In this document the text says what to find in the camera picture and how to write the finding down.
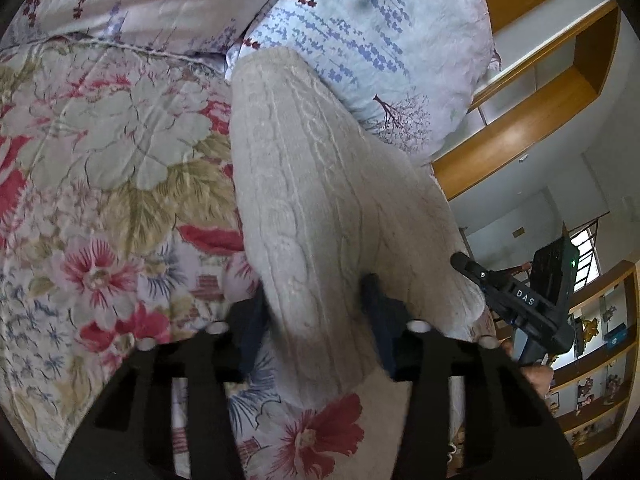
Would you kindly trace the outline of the person right hand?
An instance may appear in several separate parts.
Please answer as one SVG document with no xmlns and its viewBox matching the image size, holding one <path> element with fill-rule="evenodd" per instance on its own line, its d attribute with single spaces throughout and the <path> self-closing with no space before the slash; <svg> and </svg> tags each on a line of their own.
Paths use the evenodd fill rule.
<svg viewBox="0 0 640 480">
<path fill-rule="evenodd" d="M 515 364 L 521 375 L 526 378 L 529 385 L 535 390 L 538 396 L 544 400 L 551 389 L 551 382 L 554 376 L 552 368 L 541 364 L 526 366 L 518 364 L 513 357 L 514 349 L 510 340 L 504 340 L 500 344 L 500 348 L 506 352 L 506 355 Z"/>
</svg>

